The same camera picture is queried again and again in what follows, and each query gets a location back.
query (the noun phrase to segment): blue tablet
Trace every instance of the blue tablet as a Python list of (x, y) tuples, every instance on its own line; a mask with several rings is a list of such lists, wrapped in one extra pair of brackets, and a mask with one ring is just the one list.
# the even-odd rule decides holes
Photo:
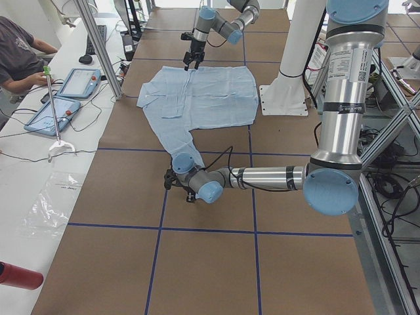
[[(80, 109), (80, 101), (54, 96), (55, 112), (57, 114), (58, 127), (61, 130), (67, 126), (73, 116)], [(53, 111), (50, 100), (46, 102), (38, 112), (32, 116), (24, 126), (27, 131), (42, 133), (47, 136), (55, 136)]]
[(70, 71), (57, 95), (68, 98), (89, 98), (99, 81), (99, 69), (75, 68)]

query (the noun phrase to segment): light blue cloth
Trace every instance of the light blue cloth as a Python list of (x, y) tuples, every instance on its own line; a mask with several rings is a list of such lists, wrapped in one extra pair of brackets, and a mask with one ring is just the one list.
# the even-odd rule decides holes
[(164, 66), (143, 84), (137, 106), (143, 108), (165, 150), (172, 156), (189, 153), (204, 165), (189, 131), (252, 124), (257, 86), (246, 67), (185, 71)]

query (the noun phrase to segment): black keyboard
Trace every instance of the black keyboard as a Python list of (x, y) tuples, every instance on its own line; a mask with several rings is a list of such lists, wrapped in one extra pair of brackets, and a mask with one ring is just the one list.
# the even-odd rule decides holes
[[(106, 25), (96, 25), (98, 27), (98, 31), (100, 34), (100, 38), (102, 38), (102, 40), (106, 41)], [(86, 54), (96, 54), (95, 53), (95, 48), (93, 47), (91, 38), (89, 37), (89, 35), (87, 36), (87, 42), (86, 42)]]

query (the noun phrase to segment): white table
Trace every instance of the white table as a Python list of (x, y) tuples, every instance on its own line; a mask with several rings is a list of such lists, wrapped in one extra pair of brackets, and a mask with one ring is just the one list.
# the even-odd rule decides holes
[[(117, 62), (119, 58), (124, 58), (121, 36), (115, 31), (117, 21), (117, 18), (96, 19), (97, 24), (107, 25), (109, 40), (106, 43), (106, 49), (112, 63)], [(85, 54), (86, 36), (86, 29), (81, 22), (49, 65), (55, 79), (65, 79), (72, 68), (101, 69), (97, 56), (93, 56), (93, 63), (88, 66), (78, 62), (79, 57)], [(40, 99), (45, 93), (47, 93), (46, 88), (30, 93), (19, 108), (40, 109), (42, 106)], [(75, 132), (70, 126), (62, 132), (62, 139), (72, 143), (76, 150), (97, 149), (98, 140), (114, 105), (111, 88), (105, 87), (103, 92), (95, 98), (94, 103), (102, 108), (102, 113), (96, 123), (80, 133)], [(31, 117), (28, 114), (18, 113), (15, 113), (13, 117), (25, 123)], [(97, 114), (98, 108), (89, 104), (75, 115), (72, 121), (73, 126), (80, 129), (92, 122)], [(23, 125), (10, 119), (0, 132), (0, 137), (22, 132), (25, 132)], [(40, 159), (47, 157), (54, 141), (55, 138), (37, 134), (11, 136), (0, 138), (0, 150), (12, 156)], [(53, 172), (86, 174), (93, 157), (94, 153), (79, 153), (77, 156), (68, 154), (54, 158), (52, 163), (48, 161), (31, 163), (0, 155), (0, 261), (39, 271), (44, 277), (47, 275), (59, 240), (46, 236), (25, 238), (18, 229)], [(72, 211), (73, 205), (65, 206), (69, 207), (70, 212)], [(40, 291), (41, 288), (30, 291), (0, 285), (0, 314), (30, 314)]]

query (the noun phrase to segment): red can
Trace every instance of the red can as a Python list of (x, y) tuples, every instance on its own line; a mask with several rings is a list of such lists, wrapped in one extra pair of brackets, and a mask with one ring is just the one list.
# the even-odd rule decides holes
[(37, 289), (44, 281), (41, 273), (0, 262), (0, 284), (22, 289)]

